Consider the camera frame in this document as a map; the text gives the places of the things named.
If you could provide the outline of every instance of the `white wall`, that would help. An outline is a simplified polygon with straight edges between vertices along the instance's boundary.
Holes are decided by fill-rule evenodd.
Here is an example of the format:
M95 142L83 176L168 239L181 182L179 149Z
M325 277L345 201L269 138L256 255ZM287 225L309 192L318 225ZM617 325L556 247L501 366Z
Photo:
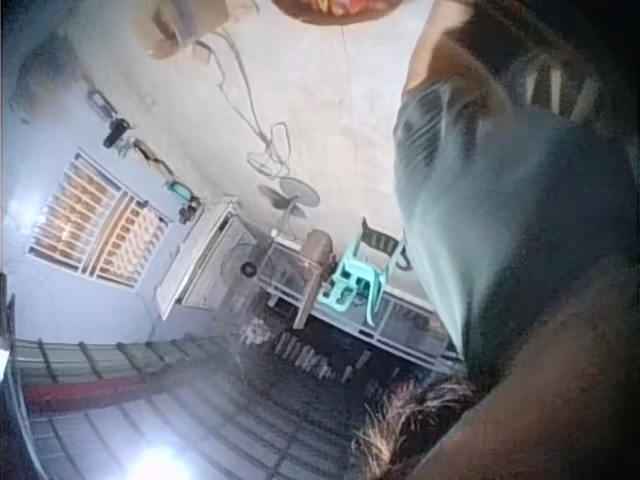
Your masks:
M187 233L187 227L177 223L180 205L164 188L160 175L133 155L119 158L102 146L108 125L88 107L84 86L69 90L32 125L20 123L10 112L8 97L21 58L47 35L42 16L51 18L58 8L44 2L36 6L39 11L30 24L40 26L14 26L2 45L2 267L8 275L9 293L16 294L18 336L50 342L113 343L144 341L152 330L154 339L206 330L211 315L184 307L177 307L166 322L160 322L153 291ZM82 278L26 254L35 218L79 148L173 221L135 292Z

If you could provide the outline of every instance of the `red stripe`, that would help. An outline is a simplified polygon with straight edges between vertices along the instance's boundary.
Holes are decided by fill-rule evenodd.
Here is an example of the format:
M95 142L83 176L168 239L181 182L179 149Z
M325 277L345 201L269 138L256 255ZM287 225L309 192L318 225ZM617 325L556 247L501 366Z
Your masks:
M103 402L109 397L121 395L132 387L144 383L140 376L98 380L89 383L55 383L51 385L32 385L25 387L24 396L27 403L47 405L49 408L68 403L90 404Z

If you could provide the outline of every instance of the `hanging cable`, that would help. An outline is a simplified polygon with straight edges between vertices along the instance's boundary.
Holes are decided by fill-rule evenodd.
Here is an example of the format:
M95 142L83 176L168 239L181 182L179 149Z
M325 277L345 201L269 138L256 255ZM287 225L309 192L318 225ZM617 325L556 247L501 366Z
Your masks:
M198 47L207 50L211 57L213 57L218 70L220 71L220 81L216 84L216 87L224 97L225 101L234 111L234 113L242 120L242 122L251 130L256 138L264 145L264 149L261 152L249 152L246 156L246 162L259 174L273 180L280 177L288 176L290 173L289 159L291 157L291 138L289 136L289 127L286 122L276 122L271 124L269 132L265 132L264 128L260 124L258 114L256 112L255 103L253 100L253 92L251 90L251 84L249 83L249 77L247 76L240 51L236 46L231 36L222 29L222 32L212 32L213 35L223 39L229 50L233 54L235 62L240 71L240 76L247 92L247 100L249 102L250 118L247 117L238 106L231 100L229 94L225 89L225 82L227 80L226 73L222 67L222 62L217 52L207 43L203 41L196 42ZM275 144L276 135L279 131L282 131L286 145L286 154L282 154Z

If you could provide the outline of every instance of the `gray shirt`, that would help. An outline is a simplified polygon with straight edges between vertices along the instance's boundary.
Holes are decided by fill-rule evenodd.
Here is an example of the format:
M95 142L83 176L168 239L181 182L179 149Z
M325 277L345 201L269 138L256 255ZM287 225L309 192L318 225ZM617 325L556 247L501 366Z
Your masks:
M637 261L638 200L618 145L549 112L482 116L453 78L404 102L396 194L419 279L491 388L541 314L598 260Z

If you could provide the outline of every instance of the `ceiling light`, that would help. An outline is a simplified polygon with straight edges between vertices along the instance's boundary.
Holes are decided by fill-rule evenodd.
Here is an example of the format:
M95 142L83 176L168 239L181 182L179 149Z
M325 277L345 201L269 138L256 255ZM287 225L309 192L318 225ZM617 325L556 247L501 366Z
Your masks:
M129 471L127 480L189 480L187 466L169 448L146 450Z

